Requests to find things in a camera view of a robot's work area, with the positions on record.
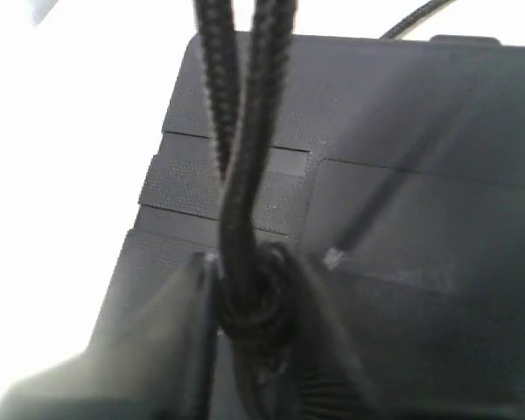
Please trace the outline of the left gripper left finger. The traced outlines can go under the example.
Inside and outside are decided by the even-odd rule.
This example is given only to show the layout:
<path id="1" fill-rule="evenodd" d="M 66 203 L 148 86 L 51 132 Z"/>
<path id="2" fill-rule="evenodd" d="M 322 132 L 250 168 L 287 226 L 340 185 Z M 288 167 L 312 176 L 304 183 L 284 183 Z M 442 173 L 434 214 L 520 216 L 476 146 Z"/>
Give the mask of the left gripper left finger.
<path id="1" fill-rule="evenodd" d="M 194 254 L 118 334 L 11 386 L 0 419 L 207 419 L 216 276 Z"/>

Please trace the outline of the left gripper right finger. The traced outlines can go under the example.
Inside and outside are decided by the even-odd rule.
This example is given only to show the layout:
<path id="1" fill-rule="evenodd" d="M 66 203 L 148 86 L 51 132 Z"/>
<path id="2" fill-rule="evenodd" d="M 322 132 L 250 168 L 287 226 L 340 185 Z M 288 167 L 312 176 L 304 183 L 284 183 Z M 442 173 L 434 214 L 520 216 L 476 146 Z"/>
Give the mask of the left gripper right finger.
<path id="1" fill-rule="evenodd" d="M 297 255 L 285 257 L 294 336 L 290 365 L 298 419 L 394 419 L 362 366 L 325 285 Z"/>

